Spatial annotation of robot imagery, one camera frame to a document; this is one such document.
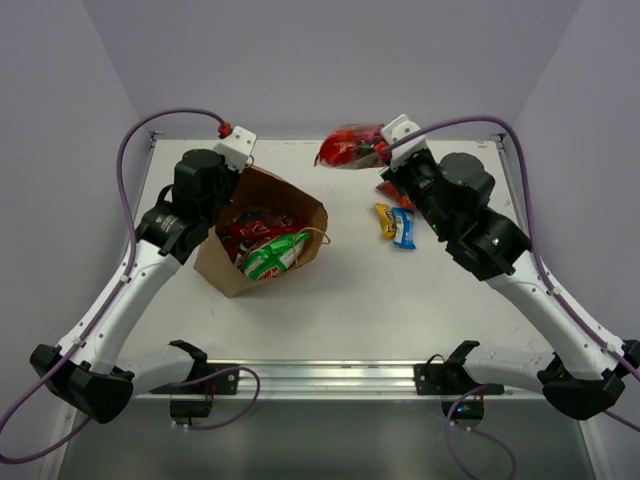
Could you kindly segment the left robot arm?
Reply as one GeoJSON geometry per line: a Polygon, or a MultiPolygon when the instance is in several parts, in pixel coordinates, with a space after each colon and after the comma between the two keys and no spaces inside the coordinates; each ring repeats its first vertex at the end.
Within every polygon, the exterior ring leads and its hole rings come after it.
{"type": "Polygon", "coordinates": [[[139,394],[205,386],[207,355],[186,341],[129,358],[121,350],[156,294],[207,239],[252,162],[251,153],[222,145],[183,154],[172,184],[141,217],[122,266],[95,303],[56,345],[40,344],[31,354],[51,393],[105,424],[139,394]]]}

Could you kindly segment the blue white snack pack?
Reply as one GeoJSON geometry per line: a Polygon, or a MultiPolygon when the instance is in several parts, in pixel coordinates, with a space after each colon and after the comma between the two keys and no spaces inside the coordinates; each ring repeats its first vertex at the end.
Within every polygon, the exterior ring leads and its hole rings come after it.
{"type": "Polygon", "coordinates": [[[413,238],[414,213],[407,208],[393,207],[392,214],[396,225],[396,233],[393,243],[396,247],[415,250],[416,245],[413,238]]]}

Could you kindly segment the red Skittles candy pack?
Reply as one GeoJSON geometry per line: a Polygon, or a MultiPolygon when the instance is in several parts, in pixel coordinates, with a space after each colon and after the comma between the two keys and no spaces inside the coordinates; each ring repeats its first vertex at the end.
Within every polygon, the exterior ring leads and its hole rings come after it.
{"type": "Polygon", "coordinates": [[[314,166],[363,170],[385,165],[376,147],[384,141],[382,123],[347,124],[335,128],[322,142],[314,166]]]}

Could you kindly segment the red Doritos chip bag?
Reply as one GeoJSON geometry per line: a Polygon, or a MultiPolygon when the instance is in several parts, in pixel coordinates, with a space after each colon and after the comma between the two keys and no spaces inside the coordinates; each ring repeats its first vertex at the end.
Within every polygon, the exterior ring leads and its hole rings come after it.
{"type": "Polygon", "coordinates": [[[376,186],[376,190],[385,197],[394,200],[400,207],[416,210],[416,206],[405,194],[400,193],[389,181],[383,181],[376,186]]]}

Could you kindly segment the brown paper bag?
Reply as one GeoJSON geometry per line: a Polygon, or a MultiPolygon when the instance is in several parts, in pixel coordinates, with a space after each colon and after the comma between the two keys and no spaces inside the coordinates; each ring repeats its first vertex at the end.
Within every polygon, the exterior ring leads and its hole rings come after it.
{"type": "Polygon", "coordinates": [[[274,279],[254,281],[246,277],[240,267],[233,265],[218,237],[222,226],[248,211],[299,216],[306,227],[298,232],[311,235],[297,262],[286,273],[274,278],[302,268],[316,258],[323,245],[331,242],[326,234],[328,213],[320,200],[268,170],[249,167],[240,178],[232,203],[223,209],[219,220],[209,230],[194,263],[194,269],[227,298],[237,297],[274,279]]]}

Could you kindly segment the yellow M&M candy pack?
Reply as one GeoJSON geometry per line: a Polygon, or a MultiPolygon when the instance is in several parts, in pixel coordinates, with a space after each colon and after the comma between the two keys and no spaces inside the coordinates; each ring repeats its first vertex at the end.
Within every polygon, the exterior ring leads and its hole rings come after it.
{"type": "Polygon", "coordinates": [[[373,206],[379,216],[382,237],[386,240],[393,240],[397,232],[397,225],[392,208],[385,203],[374,203],[373,206]]]}

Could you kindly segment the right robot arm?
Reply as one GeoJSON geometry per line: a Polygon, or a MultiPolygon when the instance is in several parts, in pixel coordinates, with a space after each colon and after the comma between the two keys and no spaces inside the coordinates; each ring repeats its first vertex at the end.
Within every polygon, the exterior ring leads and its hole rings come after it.
{"type": "Polygon", "coordinates": [[[455,392],[481,384],[542,394],[558,411],[588,420],[613,407],[639,366],[639,343],[611,334],[544,280],[529,237],[488,205],[494,177],[467,153],[436,161],[429,149],[381,177],[407,195],[455,263],[506,298],[550,345],[526,353],[462,342],[427,377],[455,392]]]}

